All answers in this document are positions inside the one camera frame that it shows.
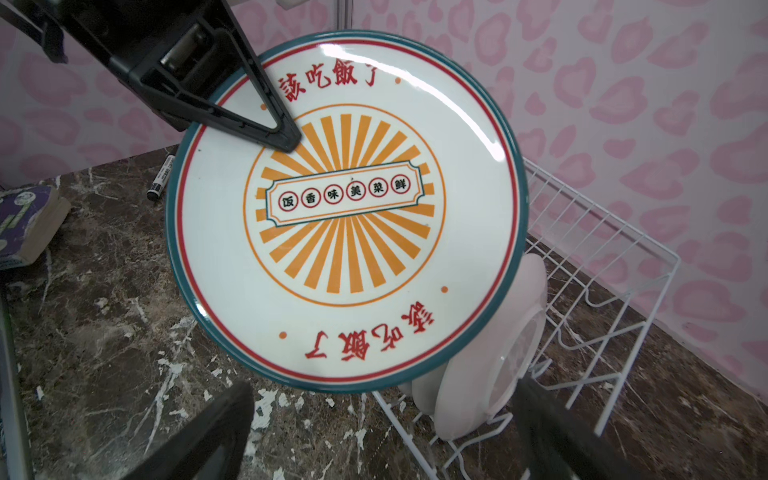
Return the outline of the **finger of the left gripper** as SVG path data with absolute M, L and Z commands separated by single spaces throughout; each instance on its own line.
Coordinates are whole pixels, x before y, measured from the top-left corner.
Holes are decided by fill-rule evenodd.
M 191 123 L 290 153 L 302 133 L 225 1 L 128 1 L 125 82 L 178 130 Z

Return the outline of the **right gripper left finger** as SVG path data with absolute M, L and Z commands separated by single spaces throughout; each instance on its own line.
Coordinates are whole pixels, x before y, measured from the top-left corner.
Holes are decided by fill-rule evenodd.
M 255 411 L 252 386 L 233 383 L 128 479 L 236 479 Z

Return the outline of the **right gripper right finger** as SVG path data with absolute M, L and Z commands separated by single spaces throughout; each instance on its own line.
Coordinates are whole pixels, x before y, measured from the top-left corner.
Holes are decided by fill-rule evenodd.
M 514 391 L 514 421 L 532 479 L 647 479 L 534 379 Z

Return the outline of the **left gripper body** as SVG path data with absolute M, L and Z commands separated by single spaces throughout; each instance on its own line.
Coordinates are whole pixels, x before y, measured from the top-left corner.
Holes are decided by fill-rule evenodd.
M 208 1 L 37 1 L 105 66 L 125 77 L 144 60 L 179 75 L 199 45 Z

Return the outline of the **black square plate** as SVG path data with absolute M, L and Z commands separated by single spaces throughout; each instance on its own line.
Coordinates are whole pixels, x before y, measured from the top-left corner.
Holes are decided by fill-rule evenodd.
M 6 291 L 1 287 L 1 432 L 7 479 L 33 479 L 27 420 Z

